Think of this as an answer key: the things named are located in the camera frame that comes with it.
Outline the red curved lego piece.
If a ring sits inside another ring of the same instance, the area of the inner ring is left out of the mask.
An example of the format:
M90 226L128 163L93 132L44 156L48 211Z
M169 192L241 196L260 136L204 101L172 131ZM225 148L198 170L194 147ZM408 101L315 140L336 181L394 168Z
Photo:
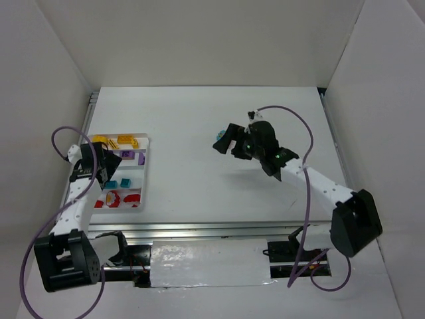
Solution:
M125 207L139 207L141 205L141 195L138 193L129 194L124 197L123 204Z

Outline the red white flower lego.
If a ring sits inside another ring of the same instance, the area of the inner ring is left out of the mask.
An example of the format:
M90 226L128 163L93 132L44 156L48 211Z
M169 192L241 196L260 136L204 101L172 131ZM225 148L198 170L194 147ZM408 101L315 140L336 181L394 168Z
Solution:
M120 196L117 191L109 191L106 194L106 205L109 208L117 208L120 206Z

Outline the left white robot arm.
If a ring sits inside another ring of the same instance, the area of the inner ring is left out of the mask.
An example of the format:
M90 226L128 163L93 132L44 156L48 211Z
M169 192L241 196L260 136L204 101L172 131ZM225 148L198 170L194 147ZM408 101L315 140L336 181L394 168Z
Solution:
M128 244L120 231L102 233L90 240L88 226L105 184L121 160L102 142L72 146L68 160L74 167L69 178L68 207L45 237L35 241L34 251L47 292L96 284L105 263L122 265Z

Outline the yellow striped lego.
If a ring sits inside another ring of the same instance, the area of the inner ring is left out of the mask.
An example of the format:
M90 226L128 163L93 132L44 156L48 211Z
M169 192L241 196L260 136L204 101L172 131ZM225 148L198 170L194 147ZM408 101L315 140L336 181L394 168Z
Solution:
M112 150L118 150L120 148L119 145L113 139L108 139L108 145Z

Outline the small teal lego cube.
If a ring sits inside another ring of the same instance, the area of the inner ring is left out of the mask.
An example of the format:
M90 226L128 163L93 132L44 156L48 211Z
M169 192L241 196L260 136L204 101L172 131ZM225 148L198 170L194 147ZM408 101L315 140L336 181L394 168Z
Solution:
M131 179L123 178L121 180L120 187L122 187L122 188L130 188L130 186L131 186Z

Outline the white compartment sorting tray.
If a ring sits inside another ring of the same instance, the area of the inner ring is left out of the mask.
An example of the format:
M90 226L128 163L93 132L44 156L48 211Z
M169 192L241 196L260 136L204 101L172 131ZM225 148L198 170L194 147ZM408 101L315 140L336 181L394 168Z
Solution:
M117 137L119 135L132 135L139 142L139 148L133 149L131 144L118 144L118 150L112 150L108 144L106 144L106 148L108 151L113 152L117 156L120 156L120 152L123 150L131 150L135 152L135 158L133 160L122 160L116 172L113 174L110 180L116 180L118 182L117 189L105 189L102 191L101 195L97 200L103 201L104 205L102 208L95 209L95 213L115 213L118 211L130 212L135 211L137 209L143 209L143 201L144 201L144 190L145 190L145 180L147 175L147 167L148 167L148 153L149 153L149 138L145 133L133 133L133 134L97 134L101 136L105 136L108 139L113 139L117 143ZM138 155L140 152L143 152L146 156L145 165L139 166ZM122 188L120 187L121 180L123 178L131 179L130 188ZM120 196L120 206L117 208L109 208L106 205L106 194L109 191L117 191ZM139 207L125 207L123 204L123 199L125 196L129 194L138 193L141 195L141 205Z

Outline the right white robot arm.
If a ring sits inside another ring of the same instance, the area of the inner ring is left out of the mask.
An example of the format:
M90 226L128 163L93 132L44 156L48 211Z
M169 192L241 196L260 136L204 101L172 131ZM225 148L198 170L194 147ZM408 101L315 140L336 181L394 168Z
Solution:
M330 241L342 255L354 257L383 232L371 193L339 185L311 167L293 151L279 146L272 125L264 120L244 128L229 124L213 146L242 160L258 160L266 175L305 189L305 169L311 193L331 215Z

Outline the white foil cover panel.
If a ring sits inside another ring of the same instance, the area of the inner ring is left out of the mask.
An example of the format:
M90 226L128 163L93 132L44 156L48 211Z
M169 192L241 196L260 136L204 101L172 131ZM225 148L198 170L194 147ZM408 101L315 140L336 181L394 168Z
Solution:
M150 282L155 288L262 286L272 282L264 239L155 241Z

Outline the teal printed round lego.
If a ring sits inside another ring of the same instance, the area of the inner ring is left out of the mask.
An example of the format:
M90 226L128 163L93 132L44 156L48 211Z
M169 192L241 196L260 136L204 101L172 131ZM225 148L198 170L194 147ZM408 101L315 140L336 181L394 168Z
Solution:
M225 131L220 131L217 136L216 136L216 140L219 141L225 134Z

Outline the large yellow lego brick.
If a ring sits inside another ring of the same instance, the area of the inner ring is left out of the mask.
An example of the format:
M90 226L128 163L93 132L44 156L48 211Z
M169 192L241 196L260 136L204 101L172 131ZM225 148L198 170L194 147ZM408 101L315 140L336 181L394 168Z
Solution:
M118 144L133 144L134 137L132 135L119 135L117 137Z

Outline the purple paw print lego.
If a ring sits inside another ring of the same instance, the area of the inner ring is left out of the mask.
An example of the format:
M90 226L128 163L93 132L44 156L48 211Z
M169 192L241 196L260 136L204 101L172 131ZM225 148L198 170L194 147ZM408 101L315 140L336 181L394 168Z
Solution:
M138 162L137 162L137 164L139 166L144 166L145 165L145 159L146 159L145 154L143 152L140 152L139 155L138 155Z

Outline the teal red small lego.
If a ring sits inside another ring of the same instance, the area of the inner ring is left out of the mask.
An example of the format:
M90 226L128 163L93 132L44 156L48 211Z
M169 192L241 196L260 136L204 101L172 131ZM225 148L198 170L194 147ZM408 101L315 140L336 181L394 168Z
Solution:
M110 180L105 183L104 186L105 189L117 189L118 188L118 182L116 180Z

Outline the red lego brick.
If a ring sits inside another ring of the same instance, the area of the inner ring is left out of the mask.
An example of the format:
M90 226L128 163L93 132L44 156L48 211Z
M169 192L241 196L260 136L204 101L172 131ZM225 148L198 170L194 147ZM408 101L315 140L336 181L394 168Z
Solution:
M97 200L94 208L95 209L102 208L103 205L104 205L104 202L103 201Z

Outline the purple brick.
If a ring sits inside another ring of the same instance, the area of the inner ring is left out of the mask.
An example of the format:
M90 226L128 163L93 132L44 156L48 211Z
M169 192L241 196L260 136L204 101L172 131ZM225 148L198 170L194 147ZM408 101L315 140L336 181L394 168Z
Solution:
M123 150L120 152L120 157L123 160L133 160L135 158L135 152L131 150Z

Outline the small yellow lego brick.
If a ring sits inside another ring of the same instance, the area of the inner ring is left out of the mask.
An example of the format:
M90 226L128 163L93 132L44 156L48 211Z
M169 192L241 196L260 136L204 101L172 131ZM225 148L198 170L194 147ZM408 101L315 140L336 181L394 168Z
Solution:
M103 144L107 144L108 143L108 138L105 137L105 136L101 136L101 135L95 135L95 136L92 136L91 141L93 143L100 142L100 143L103 143Z

